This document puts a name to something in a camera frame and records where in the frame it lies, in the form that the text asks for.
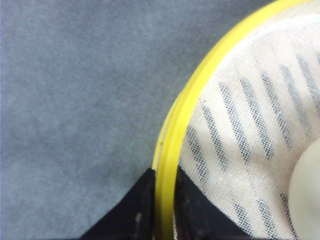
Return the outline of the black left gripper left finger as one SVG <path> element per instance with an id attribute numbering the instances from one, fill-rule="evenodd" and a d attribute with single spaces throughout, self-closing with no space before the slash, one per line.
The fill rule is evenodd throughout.
<path id="1" fill-rule="evenodd" d="M 122 200 L 90 227 L 81 240 L 151 240 L 155 171 L 148 168 Z"/>

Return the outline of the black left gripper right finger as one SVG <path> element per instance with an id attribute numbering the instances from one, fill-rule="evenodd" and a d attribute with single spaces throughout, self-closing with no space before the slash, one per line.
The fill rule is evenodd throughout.
<path id="1" fill-rule="evenodd" d="M 181 167 L 175 183 L 174 221 L 178 240 L 250 239 L 206 198 Z"/>

